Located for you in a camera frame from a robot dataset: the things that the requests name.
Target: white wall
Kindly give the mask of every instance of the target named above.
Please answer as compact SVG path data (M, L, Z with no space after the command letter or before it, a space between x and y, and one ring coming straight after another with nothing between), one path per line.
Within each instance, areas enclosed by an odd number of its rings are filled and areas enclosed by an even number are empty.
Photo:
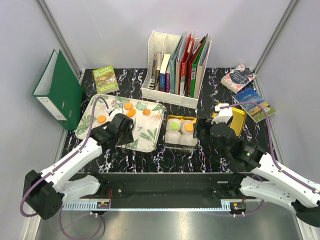
M300 1L258 72L284 161L320 183L320 1Z
M146 68L152 31L211 35L208 67L254 68L290 0L45 0L80 68Z
M22 239L27 224L19 212L24 177L52 162L62 129L32 96L53 49L59 45L35 0L1 2L1 239Z

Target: green binder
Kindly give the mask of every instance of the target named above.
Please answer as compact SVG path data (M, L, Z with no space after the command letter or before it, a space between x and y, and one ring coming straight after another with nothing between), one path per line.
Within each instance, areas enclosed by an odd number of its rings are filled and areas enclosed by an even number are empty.
M67 60L53 50L33 96L68 131L77 128L80 121L83 90Z
M204 46L206 44L206 41L208 39L208 34L205 36L205 39L200 47L200 51L198 52L197 56L195 57L193 63L192 63L192 70L191 70L191 84L190 84L190 98L193 98L195 95L195 84L196 84L196 73L197 73L197 66L199 62L199 58L201 56L202 50L204 49Z

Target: marble pattern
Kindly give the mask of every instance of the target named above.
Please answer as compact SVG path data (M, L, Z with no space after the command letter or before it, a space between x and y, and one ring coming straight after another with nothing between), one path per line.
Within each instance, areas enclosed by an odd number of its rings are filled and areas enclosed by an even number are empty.
M147 69L115 69L120 91L114 92L116 96L142 100L141 87L147 75ZM234 103L233 93L220 84L221 78L230 71L230 68L207 68L197 109L164 103L166 111L164 119L168 115L180 115L189 117L209 117L214 111L216 103ZM93 69L87 69L83 76L81 112L84 113L89 99L95 95L96 87L93 79ZM162 122L158 146L152 152L145 153L134 150L123 152L120 148L112 147L100 157L94 159L83 167L80 172L130 172L130 173L214 173L230 172L228 161L221 157L212 142L201 142L198 149L193 152L168 149L164 147L166 121ZM269 151L268 130L266 121L255 123L250 117L246 118L241 136L243 140L253 142ZM81 142L74 131L69 131L63 147L62 156L69 153Z

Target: white container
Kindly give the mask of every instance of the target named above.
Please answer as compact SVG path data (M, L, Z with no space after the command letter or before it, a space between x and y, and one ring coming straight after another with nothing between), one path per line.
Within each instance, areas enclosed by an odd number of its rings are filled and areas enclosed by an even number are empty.
M188 131L188 130L186 129L186 125L189 125L189 124L192 124L192 131ZM191 121L191 120L185 120L185 121L182 123L181 132L182 132L183 134L193 134L193 133L194 133L193 125L194 125L194 122L193 122L193 121Z
M141 88L142 97L145 99L152 99L155 101L160 101L164 103L175 104L175 105L179 105L187 108L196 109L198 105L198 100L199 100L199 93L197 94L197 96L194 96L195 98L192 98L192 97L180 96L180 95L172 94L168 92L162 92L162 91L158 91L160 87L159 84L156 88L157 90L148 89L150 85L151 75L152 75L152 66L154 63L155 53L160 52L163 54L173 54L179 42L180 37L181 37L180 35L167 34L167 33L155 32L155 31L152 32L148 42L148 66L147 66L148 71ZM201 39L197 38L195 44L199 43L200 41ZM211 43L212 41L210 41L209 49L204 59L201 70L198 71L198 68L197 68L196 79L200 78L201 85L205 75L205 69L207 66Z
M179 139L180 145L186 145L186 146L195 146L198 143L198 139L194 138L194 135L192 133L182 134Z
M177 128L173 128L171 126L171 124L177 124ZM182 125L182 122L180 119L177 119L177 118L171 118L168 120L167 124L166 124L166 130L167 131L180 131L181 129L181 125Z
M180 137L181 137L180 132L169 130L165 133L164 141L166 144L178 144Z

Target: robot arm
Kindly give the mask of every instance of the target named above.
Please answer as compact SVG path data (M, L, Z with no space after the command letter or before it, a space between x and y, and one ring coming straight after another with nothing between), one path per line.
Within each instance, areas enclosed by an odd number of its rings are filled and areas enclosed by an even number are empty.
M232 180L224 187L215 189L219 197L255 197L280 205L296 214L302 221L320 227L320 184L308 180L286 166L274 163L272 156L250 142L239 140L233 129L226 124L230 115L225 104L219 104L216 118L200 119L195 125L195 137L210 138L229 159ZM222 121L215 121L219 116ZM260 182L236 172L252 172L270 183Z
M41 178L49 175L33 189L26 202L44 220L56 214L62 205L86 195L106 193L98 176L69 181L69 179L91 160L100 156L108 148L125 145L134 141L132 130L134 122L122 113L112 115L113 119L92 129L88 140L82 141L73 151L40 173L32 170L24 180L23 195Z

